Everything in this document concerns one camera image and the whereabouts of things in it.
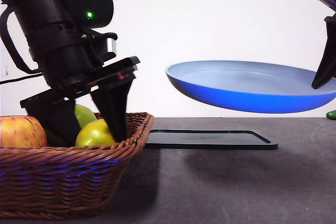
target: blue frying pan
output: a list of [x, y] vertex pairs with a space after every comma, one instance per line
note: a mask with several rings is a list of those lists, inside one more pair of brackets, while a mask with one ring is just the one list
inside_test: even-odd
[[191, 61], [169, 66], [166, 74], [184, 95], [231, 110], [294, 113], [318, 108], [336, 97], [335, 78], [313, 89], [314, 71], [269, 63]]

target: basket rim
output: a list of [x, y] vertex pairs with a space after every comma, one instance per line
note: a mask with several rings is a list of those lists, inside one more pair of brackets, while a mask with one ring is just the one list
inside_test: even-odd
[[110, 145], [72, 146], [72, 147], [0, 147], [0, 165], [4, 163], [78, 163], [108, 162], [132, 158], [146, 143], [154, 116], [142, 113], [142, 122], [133, 136], [120, 143]]

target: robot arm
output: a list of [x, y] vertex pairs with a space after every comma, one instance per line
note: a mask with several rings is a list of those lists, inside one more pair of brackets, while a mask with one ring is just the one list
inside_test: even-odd
[[[112, 0], [2, 0], [7, 10], [0, 18], [0, 34], [16, 66], [32, 74], [41, 72], [50, 89], [20, 102], [29, 115], [73, 146], [80, 131], [75, 117], [75, 99], [91, 94], [113, 137], [127, 139], [125, 111], [137, 57], [108, 66], [116, 55], [107, 50], [107, 39], [92, 28], [108, 25]], [[15, 12], [38, 69], [30, 70], [17, 52], [7, 30], [7, 18]]]
[[[336, 11], [336, 0], [319, 0]], [[327, 43], [318, 71], [312, 82], [312, 87], [317, 89], [326, 84], [332, 77], [336, 77], [336, 15], [326, 17]]]

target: green led light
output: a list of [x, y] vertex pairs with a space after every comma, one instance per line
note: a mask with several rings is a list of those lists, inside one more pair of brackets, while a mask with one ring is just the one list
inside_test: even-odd
[[94, 14], [93, 14], [93, 12], [91, 12], [91, 11], [89, 11], [89, 10], [85, 13], [85, 15], [86, 15], [86, 18], [87, 18], [87, 19], [93, 19], [93, 18], [94, 18]]

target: cable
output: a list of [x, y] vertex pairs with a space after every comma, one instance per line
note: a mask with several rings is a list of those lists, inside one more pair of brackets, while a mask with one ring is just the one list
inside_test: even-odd
[[29, 78], [39, 77], [39, 76], [42, 76], [42, 73], [34, 74], [32, 76], [24, 76], [24, 77], [20, 77], [20, 78], [17, 78], [17, 79], [10, 79], [10, 80], [5, 80], [5, 81], [0, 81], [0, 85], [1, 84], [6, 84], [6, 83], [10, 83], [10, 82], [22, 81], [22, 80], [26, 80], [26, 79], [29, 79]]

